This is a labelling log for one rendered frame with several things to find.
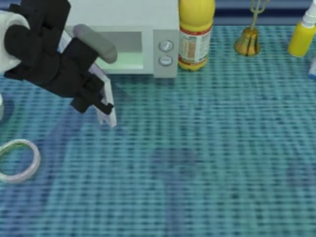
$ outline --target brass bell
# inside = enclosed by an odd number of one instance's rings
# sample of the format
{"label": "brass bell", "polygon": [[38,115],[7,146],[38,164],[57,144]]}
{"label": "brass bell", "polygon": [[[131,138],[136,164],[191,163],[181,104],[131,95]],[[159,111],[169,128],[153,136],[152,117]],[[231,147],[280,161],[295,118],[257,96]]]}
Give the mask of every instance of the brass bell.
{"label": "brass bell", "polygon": [[235,52],[243,56],[255,56],[260,52],[259,31],[247,27],[234,45]]}

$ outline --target blue tablecloth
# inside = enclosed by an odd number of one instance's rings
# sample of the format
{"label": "blue tablecloth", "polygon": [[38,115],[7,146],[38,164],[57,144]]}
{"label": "blue tablecloth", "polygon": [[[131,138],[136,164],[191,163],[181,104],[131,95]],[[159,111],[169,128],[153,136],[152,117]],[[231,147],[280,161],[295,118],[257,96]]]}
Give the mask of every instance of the blue tablecloth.
{"label": "blue tablecloth", "polygon": [[[0,184],[1,237],[315,237],[316,81],[286,52],[292,27],[215,27],[210,60],[176,80],[111,76],[118,115],[100,127],[27,82],[0,79],[0,143],[24,138],[37,174]],[[26,168],[14,152],[2,172]]]}

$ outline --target white microwave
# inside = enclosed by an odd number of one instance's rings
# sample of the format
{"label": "white microwave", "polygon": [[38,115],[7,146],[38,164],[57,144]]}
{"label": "white microwave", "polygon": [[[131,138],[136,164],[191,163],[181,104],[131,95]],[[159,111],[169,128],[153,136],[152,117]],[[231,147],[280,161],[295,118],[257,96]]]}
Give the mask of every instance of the white microwave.
{"label": "white microwave", "polygon": [[85,24],[112,42],[113,64],[98,59],[107,74],[152,74],[175,78],[178,70],[178,0],[69,0],[65,30]]}

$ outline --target dial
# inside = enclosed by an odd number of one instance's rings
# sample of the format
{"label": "dial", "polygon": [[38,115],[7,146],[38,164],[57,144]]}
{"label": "dial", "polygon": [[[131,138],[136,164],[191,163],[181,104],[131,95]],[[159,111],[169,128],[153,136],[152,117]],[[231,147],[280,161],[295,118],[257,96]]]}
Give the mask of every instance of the dial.
{"label": "dial", "polygon": [[163,52],[169,52],[173,50],[173,43],[169,40],[162,41],[159,43],[159,49]]}
{"label": "dial", "polygon": [[169,56],[164,56],[159,58],[159,63],[164,67],[168,67],[173,63],[173,59]]}

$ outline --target yellow glue bottle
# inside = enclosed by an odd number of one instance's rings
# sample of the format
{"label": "yellow glue bottle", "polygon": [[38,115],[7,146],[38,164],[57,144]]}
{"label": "yellow glue bottle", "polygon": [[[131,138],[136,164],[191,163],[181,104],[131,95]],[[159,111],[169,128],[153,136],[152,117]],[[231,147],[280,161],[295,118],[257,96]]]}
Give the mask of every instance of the yellow glue bottle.
{"label": "yellow glue bottle", "polygon": [[316,0],[313,0],[302,21],[295,27],[295,31],[287,49],[289,54],[295,57],[303,57],[307,53],[315,35],[315,23]]}
{"label": "yellow glue bottle", "polygon": [[179,66],[197,71],[208,60],[215,0],[179,0]]}

